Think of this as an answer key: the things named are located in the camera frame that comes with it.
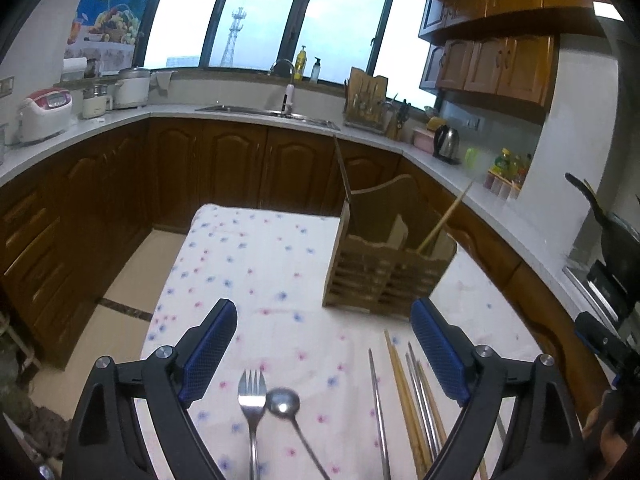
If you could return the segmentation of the person's right hand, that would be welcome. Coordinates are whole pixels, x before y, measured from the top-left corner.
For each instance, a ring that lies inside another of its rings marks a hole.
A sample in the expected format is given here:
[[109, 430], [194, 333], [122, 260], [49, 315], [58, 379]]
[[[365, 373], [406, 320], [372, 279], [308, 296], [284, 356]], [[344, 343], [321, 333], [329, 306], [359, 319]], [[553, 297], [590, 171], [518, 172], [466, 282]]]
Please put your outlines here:
[[603, 393], [582, 430], [589, 479], [639, 478], [639, 393]]

